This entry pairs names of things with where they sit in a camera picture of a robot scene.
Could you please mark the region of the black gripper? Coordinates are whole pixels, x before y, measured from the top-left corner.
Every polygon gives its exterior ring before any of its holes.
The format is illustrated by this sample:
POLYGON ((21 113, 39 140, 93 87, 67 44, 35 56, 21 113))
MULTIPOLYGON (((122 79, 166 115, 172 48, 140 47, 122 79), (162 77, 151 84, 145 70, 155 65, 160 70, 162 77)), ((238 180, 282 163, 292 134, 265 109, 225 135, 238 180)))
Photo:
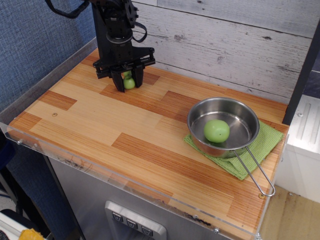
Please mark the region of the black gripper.
POLYGON ((98 60, 93 63, 99 79, 111 77, 119 92, 124 93, 124 80, 122 73, 131 70, 135 86, 139 88, 143 84, 144 67, 155 63, 154 48, 135 47, 129 40, 125 43, 115 44, 109 42, 109 54, 106 62, 106 69, 100 70, 97 67, 98 60))

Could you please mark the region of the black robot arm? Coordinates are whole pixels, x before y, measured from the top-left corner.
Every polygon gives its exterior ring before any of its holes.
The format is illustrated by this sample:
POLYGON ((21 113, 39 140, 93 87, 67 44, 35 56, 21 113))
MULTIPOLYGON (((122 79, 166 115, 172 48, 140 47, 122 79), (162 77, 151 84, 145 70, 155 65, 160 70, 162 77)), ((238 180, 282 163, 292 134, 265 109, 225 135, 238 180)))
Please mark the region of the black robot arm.
POLYGON ((124 92, 122 73, 130 71, 139 88, 144 69, 155 63, 152 47, 136 47, 132 41, 143 42, 148 33, 136 39, 133 28, 147 28, 137 22, 138 8, 130 0, 91 0, 99 60, 94 62, 97 77, 109 77, 118 91, 124 92))

